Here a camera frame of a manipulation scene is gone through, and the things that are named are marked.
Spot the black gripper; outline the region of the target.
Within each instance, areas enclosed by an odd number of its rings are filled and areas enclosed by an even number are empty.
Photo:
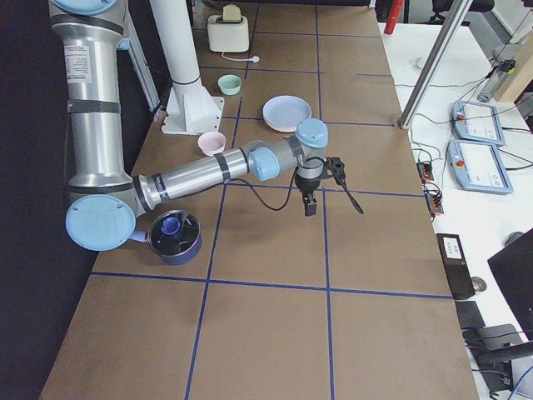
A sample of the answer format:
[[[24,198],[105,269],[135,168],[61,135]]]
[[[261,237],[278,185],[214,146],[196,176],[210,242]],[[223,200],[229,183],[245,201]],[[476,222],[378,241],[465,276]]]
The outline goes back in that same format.
[[[320,186],[323,167],[303,167],[296,170],[295,184],[301,193],[304,203],[304,214],[314,216],[316,214],[317,201],[314,192]]]

